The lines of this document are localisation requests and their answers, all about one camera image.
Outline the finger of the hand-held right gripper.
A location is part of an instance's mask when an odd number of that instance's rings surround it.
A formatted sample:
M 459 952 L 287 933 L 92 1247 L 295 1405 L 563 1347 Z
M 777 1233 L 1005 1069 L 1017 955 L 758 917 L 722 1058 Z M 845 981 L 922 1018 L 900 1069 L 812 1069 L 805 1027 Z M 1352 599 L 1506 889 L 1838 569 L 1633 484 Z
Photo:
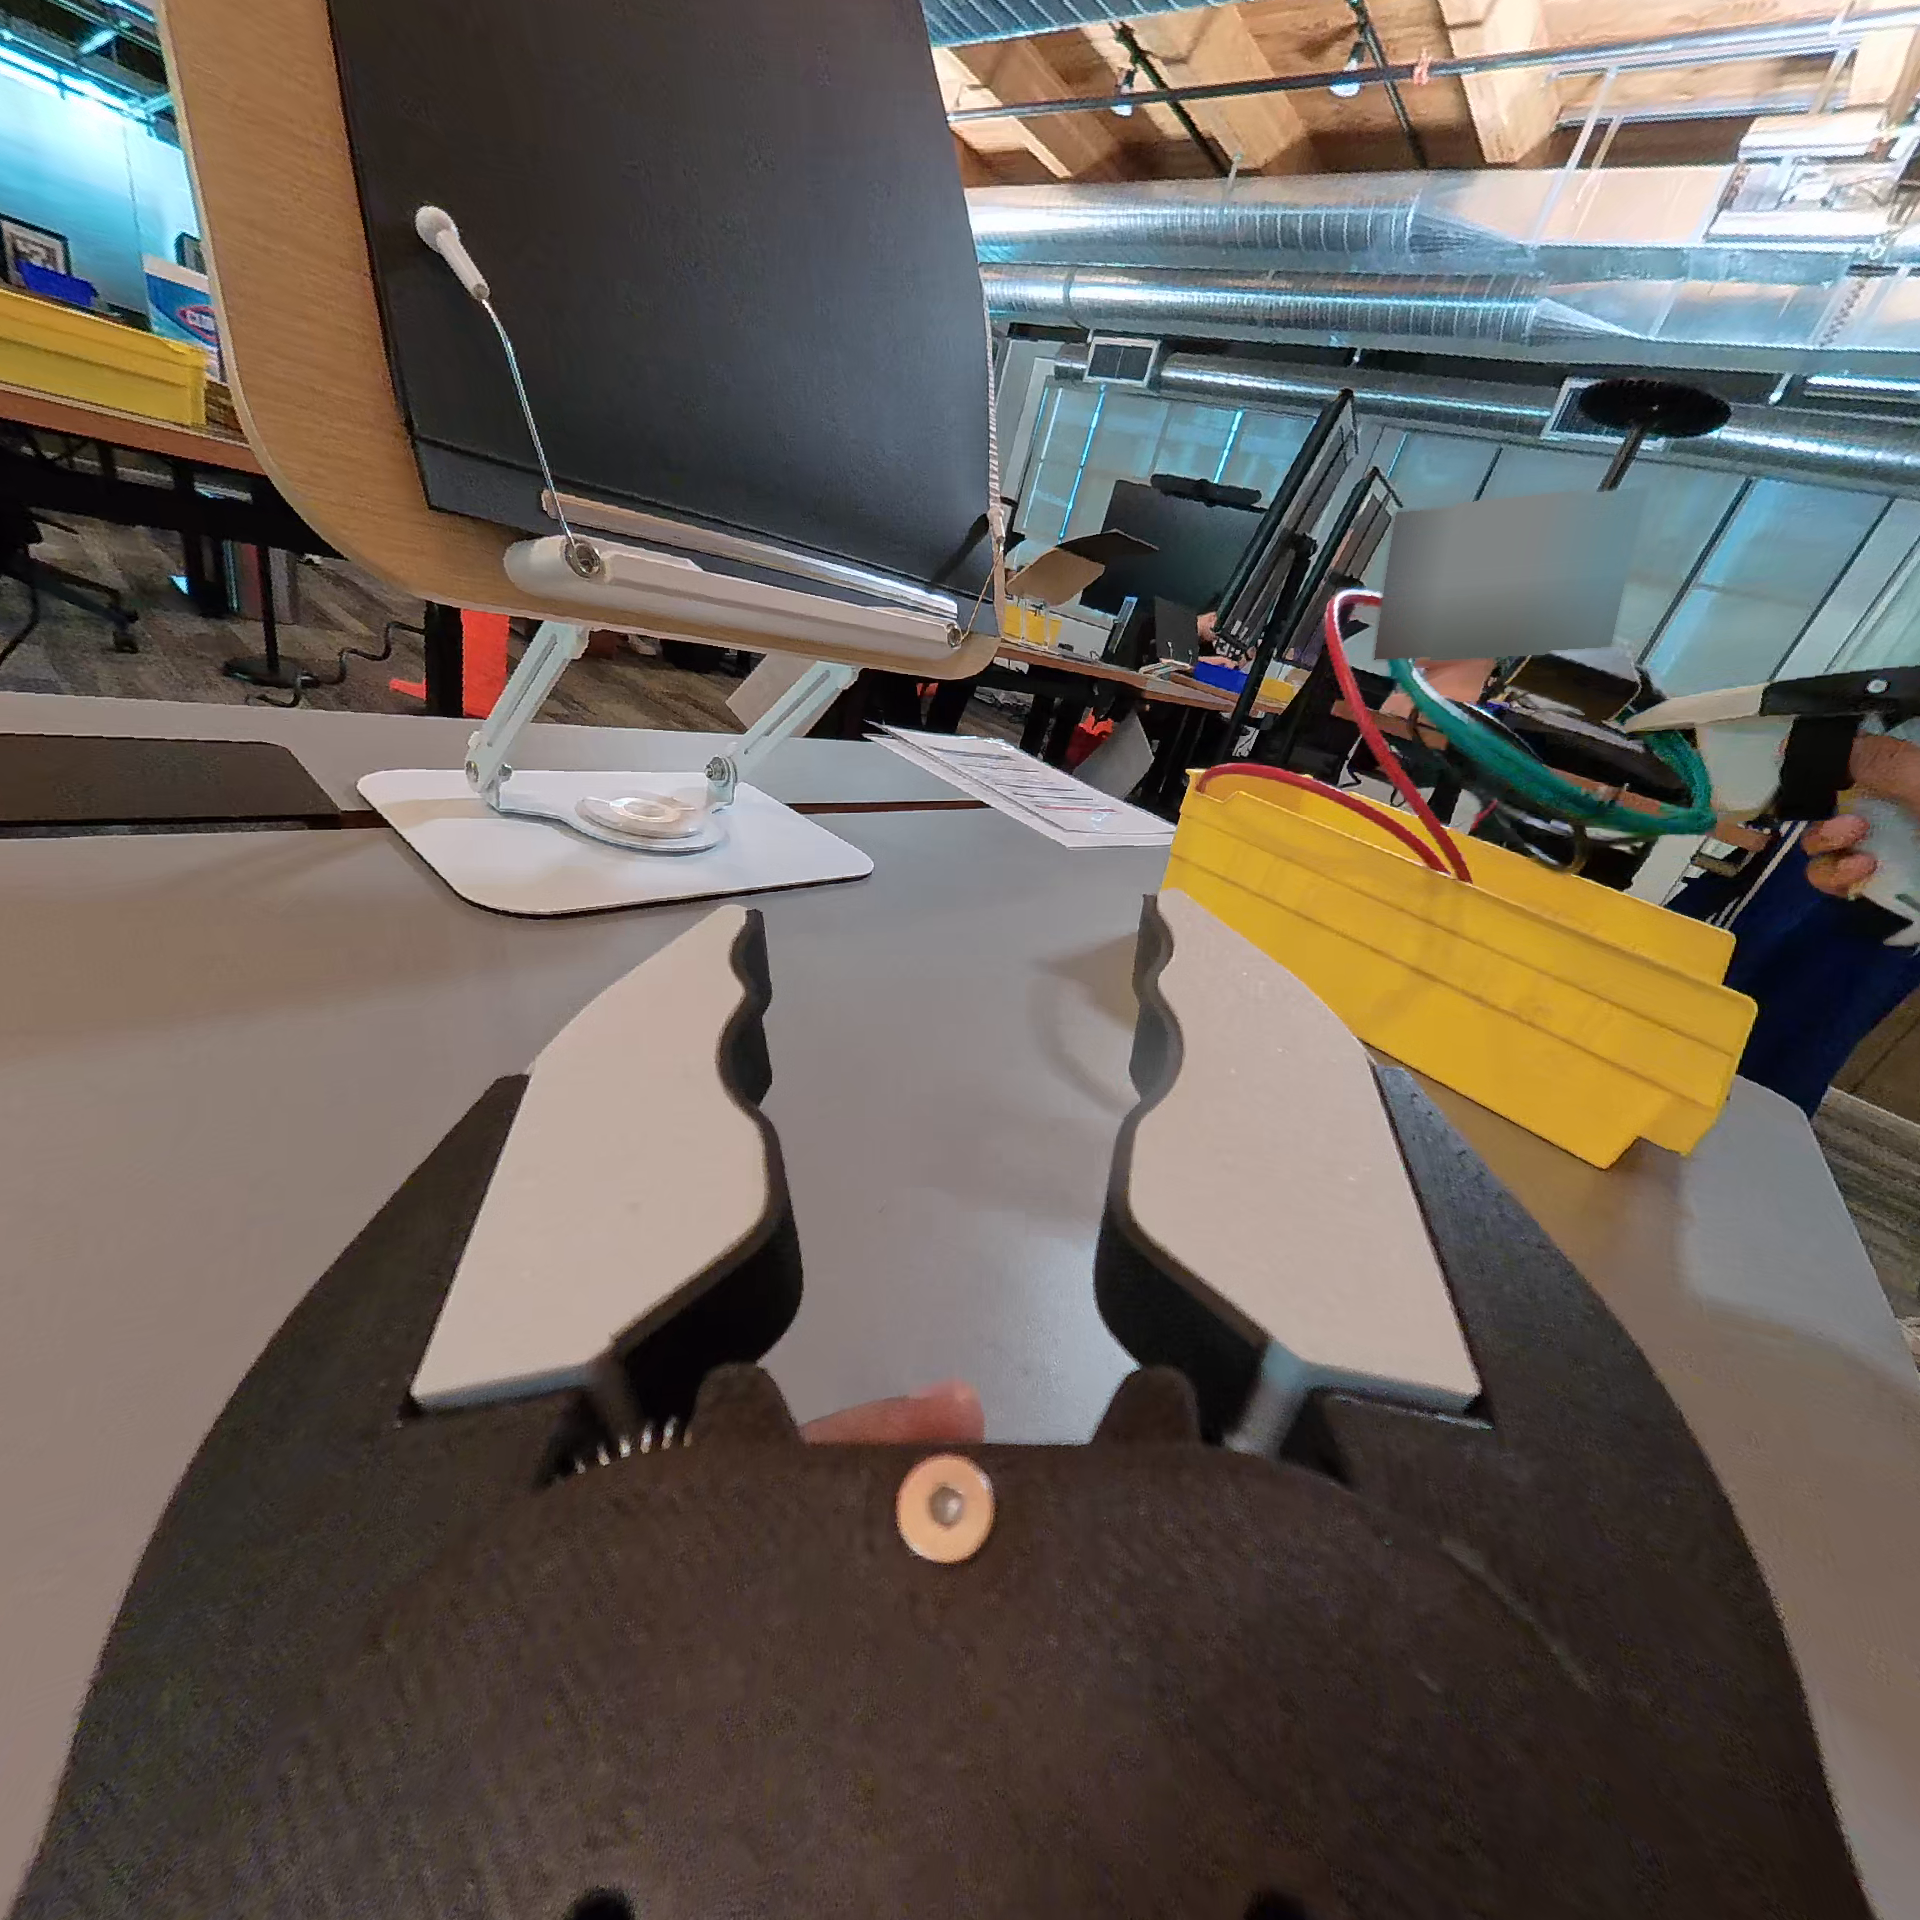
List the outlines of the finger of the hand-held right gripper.
M 1712 731 L 1712 729 L 1789 729 L 1789 716 L 1778 716 L 1770 709 L 1772 687 L 1730 687 L 1715 692 L 1696 692 L 1666 699 L 1653 709 L 1635 712 L 1623 722 L 1628 735 L 1656 735 L 1656 731 Z
M 1709 781 L 1712 821 L 1758 817 L 1783 784 L 1789 724 L 1653 724 L 1648 738 L 1685 738 Z

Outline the person's left hand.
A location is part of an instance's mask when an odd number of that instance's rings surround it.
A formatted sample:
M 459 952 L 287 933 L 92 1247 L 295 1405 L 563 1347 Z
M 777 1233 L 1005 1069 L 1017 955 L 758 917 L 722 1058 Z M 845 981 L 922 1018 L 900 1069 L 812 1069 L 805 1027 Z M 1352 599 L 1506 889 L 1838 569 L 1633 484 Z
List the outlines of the person's left hand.
M 933 1381 L 806 1422 L 805 1442 L 819 1448 L 976 1448 L 985 1442 L 985 1412 L 974 1384 Z

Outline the yellow plastic bin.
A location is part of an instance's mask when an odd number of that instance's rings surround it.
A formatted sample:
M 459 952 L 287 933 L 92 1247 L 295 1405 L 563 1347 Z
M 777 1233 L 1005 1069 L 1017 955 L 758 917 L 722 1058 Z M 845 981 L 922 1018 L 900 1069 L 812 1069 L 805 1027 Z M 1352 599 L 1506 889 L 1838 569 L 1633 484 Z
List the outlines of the yellow plastic bin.
M 1690 1155 L 1758 1003 L 1735 938 L 1266 772 L 1193 779 L 1166 880 L 1317 992 L 1358 1041 L 1591 1167 Z
M 204 350 L 2 289 L 2 387 L 206 427 Z

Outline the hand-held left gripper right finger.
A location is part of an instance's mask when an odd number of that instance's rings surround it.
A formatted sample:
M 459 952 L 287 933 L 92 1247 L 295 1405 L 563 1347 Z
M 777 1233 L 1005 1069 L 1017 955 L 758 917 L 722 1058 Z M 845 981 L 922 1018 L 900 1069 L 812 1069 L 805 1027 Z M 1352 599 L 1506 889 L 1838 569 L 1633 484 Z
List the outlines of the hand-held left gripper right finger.
M 1179 889 L 1144 902 L 1104 1325 L 1201 1442 L 1282 1454 L 1321 1395 L 1464 1418 L 1482 1381 L 1365 1044 Z

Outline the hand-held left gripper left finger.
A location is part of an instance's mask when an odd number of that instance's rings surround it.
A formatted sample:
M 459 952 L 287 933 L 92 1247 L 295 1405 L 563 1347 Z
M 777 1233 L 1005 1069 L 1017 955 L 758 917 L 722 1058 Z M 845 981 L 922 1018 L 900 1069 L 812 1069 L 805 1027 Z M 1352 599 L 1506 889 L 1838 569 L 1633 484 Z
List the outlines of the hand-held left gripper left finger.
M 725 904 L 537 1055 L 412 1381 L 426 1415 L 585 1395 L 685 1438 L 703 1381 L 800 1311 L 763 917 Z

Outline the silver air ducts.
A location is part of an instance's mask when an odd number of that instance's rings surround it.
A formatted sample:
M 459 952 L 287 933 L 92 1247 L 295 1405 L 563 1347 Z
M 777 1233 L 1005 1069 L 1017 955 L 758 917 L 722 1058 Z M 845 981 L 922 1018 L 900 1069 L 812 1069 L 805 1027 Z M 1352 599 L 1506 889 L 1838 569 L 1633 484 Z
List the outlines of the silver air ducts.
M 1699 459 L 1916 494 L 1916 181 L 1893 164 L 995 188 L 968 213 L 1009 326 L 1548 409 L 1676 379 L 1730 409 Z

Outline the black computer monitor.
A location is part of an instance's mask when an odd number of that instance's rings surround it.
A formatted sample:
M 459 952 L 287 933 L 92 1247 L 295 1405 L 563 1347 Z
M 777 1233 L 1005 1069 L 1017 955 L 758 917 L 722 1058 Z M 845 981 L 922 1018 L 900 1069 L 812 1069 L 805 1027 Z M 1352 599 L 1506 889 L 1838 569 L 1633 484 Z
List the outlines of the black computer monitor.
M 1370 567 L 1389 540 L 1398 507 L 1401 501 L 1389 477 L 1378 466 L 1370 466 L 1331 512 L 1287 626 L 1279 659 L 1289 670 L 1314 670 L 1324 656 L 1326 608 L 1337 596 L 1365 585 Z
M 1279 617 L 1308 582 L 1317 528 L 1354 459 L 1354 391 L 1339 389 L 1317 415 L 1254 540 L 1217 592 L 1211 636 L 1223 650 L 1256 653 L 1279 636 Z

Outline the printed paper sheet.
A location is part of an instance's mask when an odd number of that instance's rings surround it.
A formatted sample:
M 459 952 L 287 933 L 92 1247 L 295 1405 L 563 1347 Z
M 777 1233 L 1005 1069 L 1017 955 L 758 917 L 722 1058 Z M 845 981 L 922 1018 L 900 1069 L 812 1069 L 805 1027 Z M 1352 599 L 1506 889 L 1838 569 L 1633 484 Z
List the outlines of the printed paper sheet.
M 1115 799 L 1002 738 L 875 729 L 872 745 L 1071 852 L 1170 850 L 1171 824 Z

